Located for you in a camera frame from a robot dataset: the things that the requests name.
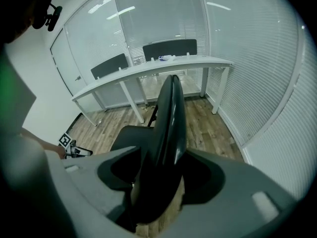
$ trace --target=chair seat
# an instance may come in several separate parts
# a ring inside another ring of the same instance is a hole
[[[151,139],[153,129],[153,127],[131,125],[122,128],[111,147],[111,151],[128,146],[137,146],[141,148],[141,154],[144,156],[143,154],[147,150],[148,141]]]

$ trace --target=desk leg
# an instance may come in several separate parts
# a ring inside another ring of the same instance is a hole
[[[139,85],[139,88],[140,88],[140,91],[141,91],[141,94],[142,94],[142,97],[143,97],[143,100],[144,100],[144,104],[147,105],[148,104],[148,99],[147,99],[147,96],[145,95],[144,89],[142,87],[141,80],[138,77],[137,77],[137,83]]]
[[[88,121],[91,122],[93,126],[97,126],[97,123],[94,122],[94,120],[92,120],[92,119],[88,116],[88,114],[85,112],[85,110],[83,109],[83,107],[82,107],[81,105],[79,105],[78,101],[75,100],[74,102],[76,103],[77,107],[79,107],[79,109],[81,110],[81,112],[83,113],[83,115],[88,119]]]
[[[221,81],[220,81],[220,85],[219,85],[219,89],[218,89],[218,94],[217,94],[217,98],[216,101],[214,103],[213,109],[212,109],[212,113],[216,114],[222,99],[222,95],[224,92],[224,89],[226,87],[226,83],[227,83],[227,78],[228,78],[228,73],[229,73],[229,67],[226,67],[221,75]]]
[[[140,123],[144,123],[144,119],[143,119],[137,105],[135,104],[135,102],[131,98],[131,95],[130,95],[125,83],[123,81],[120,81],[120,85],[122,87],[122,90],[123,90],[125,96],[128,98],[128,101],[129,101],[134,113],[136,114],[137,118],[139,119]]]
[[[205,96],[206,87],[207,87],[207,79],[208,79],[208,68],[203,68],[203,79],[202,79],[202,87],[200,90],[200,97]]]
[[[92,92],[92,95],[94,96],[94,98],[96,99],[96,101],[98,102],[98,104],[101,106],[101,108],[104,111],[107,111],[107,108],[104,106],[103,102],[101,101],[101,99],[99,98],[99,96],[97,95],[96,92]]]

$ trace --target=black desk partition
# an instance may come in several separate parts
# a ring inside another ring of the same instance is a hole
[[[166,55],[185,56],[187,52],[197,55],[197,41],[187,39],[157,42],[143,46],[143,52],[146,61],[151,61],[151,58],[157,60],[159,56]]]
[[[121,69],[129,67],[127,58],[123,53],[119,54],[116,57],[110,58],[107,61],[102,62],[95,68],[92,68],[91,73],[93,74],[95,79],[98,79],[98,77],[102,78],[110,73],[118,71],[119,67],[121,67]]]

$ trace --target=fluorescent light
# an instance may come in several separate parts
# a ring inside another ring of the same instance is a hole
[[[110,1],[111,1],[111,0],[103,0],[103,3],[102,3],[102,4],[97,4],[97,5],[95,5],[94,7],[92,7],[92,8],[88,11],[88,13],[89,13],[89,14],[94,13],[96,10],[98,10],[99,7],[103,6],[104,4],[106,4],[107,2],[110,2]]]
[[[217,6],[217,7],[219,7],[219,8],[226,9],[226,10],[231,10],[230,8],[225,7],[225,6],[222,6],[222,5],[219,5],[219,4],[217,4],[217,3],[207,2],[207,4],[208,4],[208,5]]]
[[[124,9],[124,10],[121,10],[121,11],[119,11],[119,12],[115,13],[114,15],[111,15],[111,16],[110,16],[110,17],[108,17],[107,19],[112,19],[112,18],[114,18],[114,17],[116,17],[116,16],[119,16],[119,15],[121,15],[121,14],[123,14],[123,13],[127,12],[127,11],[133,10],[133,9],[135,9],[135,7],[134,7],[134,6],[129,7],[129,8],[126,8],[126,9]]]

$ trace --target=white desk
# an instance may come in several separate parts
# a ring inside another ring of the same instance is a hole
[[[138,117],[141,123],[144,123],[144,119],[136,106],[135,102],[131,98],[131,95],[128,92],[128,89],[125,86],[124,81],[131,78],[138,78],[140,76],[152,75],[155,73],[162,73],[171,70],[182,70],[182,69],[191,69],[191,68],[204,68],[203,70],[203,79],[202,79],[202,87],[200,96],[203,97],[206,92],[207,85],[207,77],[208,77],[208,69],[209,68],[222,68],[223,72],[221,75],[221,82],[217,94],[217,98],[212,109],[212,113],[216,114],[220,101],[222,99],[222,95],[227,83],[228,73],[230,65],[233,62],[221,58],[209,57],[209,56],[183,56],[176,57],[174,61],[149,61],[146,63],[142,63],[140,65],[136,65],[133,67],[129,67],[125,70],[119,70],[117,72],[111,73],[101,79],[96,80],[95,82],[87,85],[85,88],[80,90],[77,94],[75,94],[71,100],[76,103],[79,109],[82,111],[84,116],[94,125],[97,126],[97,123],[94,122],[84,111],[84,109],[78,104],[77,100],[88,95],[93,94],[94,97],[99,100],[96,95],[96,91],[98,91],[102,86],[110,83],[120,83],[122,90],[124,91],[132,109],[134,110],[136,116]]]

